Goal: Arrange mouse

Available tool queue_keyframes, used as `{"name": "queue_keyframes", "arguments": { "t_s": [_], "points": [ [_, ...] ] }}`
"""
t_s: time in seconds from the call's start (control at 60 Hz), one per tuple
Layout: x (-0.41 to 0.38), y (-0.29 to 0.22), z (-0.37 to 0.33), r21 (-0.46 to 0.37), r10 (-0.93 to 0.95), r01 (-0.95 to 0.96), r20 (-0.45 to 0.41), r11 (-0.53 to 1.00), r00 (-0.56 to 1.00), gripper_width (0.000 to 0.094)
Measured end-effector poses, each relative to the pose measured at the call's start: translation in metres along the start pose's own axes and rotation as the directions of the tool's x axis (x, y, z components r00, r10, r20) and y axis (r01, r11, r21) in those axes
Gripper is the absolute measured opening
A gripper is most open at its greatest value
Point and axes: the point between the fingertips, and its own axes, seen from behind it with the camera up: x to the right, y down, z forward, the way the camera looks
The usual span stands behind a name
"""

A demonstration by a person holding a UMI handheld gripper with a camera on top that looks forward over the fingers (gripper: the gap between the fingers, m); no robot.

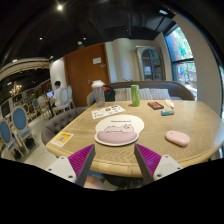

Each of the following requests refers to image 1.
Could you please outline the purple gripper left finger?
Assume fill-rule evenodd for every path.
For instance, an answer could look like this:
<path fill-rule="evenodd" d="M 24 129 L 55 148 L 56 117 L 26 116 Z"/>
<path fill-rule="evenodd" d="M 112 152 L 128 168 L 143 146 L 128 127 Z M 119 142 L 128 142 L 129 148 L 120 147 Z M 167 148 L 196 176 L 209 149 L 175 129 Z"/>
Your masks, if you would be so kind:
<path fill-rule="evenodd" d="M 47 168 L 47 171 L 83 187 L 94 156 L 95 145 L 92 144 L 69 157 L 60 156 Z"/>

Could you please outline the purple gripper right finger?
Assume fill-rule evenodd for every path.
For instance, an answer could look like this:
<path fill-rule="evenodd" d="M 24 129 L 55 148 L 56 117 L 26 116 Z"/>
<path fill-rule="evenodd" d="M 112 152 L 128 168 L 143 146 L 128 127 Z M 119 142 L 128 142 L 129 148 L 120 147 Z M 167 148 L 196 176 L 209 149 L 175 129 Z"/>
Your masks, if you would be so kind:
<path fill-rule="evenodd" d="M 135 145 L 134 154 L 145 184 L 160 180 L 182 169 L 182 166 L 171 156 L 159 155 L 139 144 Z"/>

